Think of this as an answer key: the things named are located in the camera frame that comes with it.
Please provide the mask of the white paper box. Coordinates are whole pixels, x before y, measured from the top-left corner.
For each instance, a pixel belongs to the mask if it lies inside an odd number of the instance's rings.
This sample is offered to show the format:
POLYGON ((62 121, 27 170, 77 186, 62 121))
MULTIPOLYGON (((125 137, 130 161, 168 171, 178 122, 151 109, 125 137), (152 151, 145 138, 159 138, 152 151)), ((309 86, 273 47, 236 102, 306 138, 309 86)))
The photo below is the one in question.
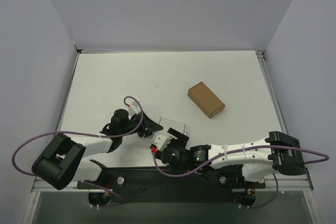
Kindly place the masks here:
POLYGON ((159 125, 163 126, 163 130, 158 131, 159 134, 174 137, 174 135, 168 133, 169 128, 173 128, 174 130, 186 135, 186 124, 183 122, 161 116, 159 119, 159 125))

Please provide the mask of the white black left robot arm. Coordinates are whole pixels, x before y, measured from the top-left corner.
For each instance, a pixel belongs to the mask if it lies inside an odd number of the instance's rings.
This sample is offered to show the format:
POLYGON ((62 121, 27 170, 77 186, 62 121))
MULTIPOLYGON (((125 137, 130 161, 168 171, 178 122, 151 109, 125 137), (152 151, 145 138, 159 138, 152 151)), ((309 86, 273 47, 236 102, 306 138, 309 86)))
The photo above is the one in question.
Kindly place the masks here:
POLYGON ((82 180, 101 188, 108 181, 107 168, 90 156, 115 151, 122 143, 122 136, 132 130, 138 137, 147 138, 163 129, 143 112, 129 116, 127 110, 118 109, 100 132, 102 137, 56 134, 35 160, 31 171, 57 190, 82 180))

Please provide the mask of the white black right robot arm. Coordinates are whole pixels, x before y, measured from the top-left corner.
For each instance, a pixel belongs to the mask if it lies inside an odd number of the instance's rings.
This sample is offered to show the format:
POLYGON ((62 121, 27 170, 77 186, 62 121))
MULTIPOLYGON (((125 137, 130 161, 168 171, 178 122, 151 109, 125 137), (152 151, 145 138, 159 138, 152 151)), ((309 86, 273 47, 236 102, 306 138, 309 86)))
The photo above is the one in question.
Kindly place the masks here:
POLYGON ((298 139, 272 131, 258 141, 236 145, 205 144, 186 148, 188 137, 173 139, 155 157, 172 169, 192 171, 241 165, 247 182, 261 182, 270 174, 299 176, 306 173, 298 139))

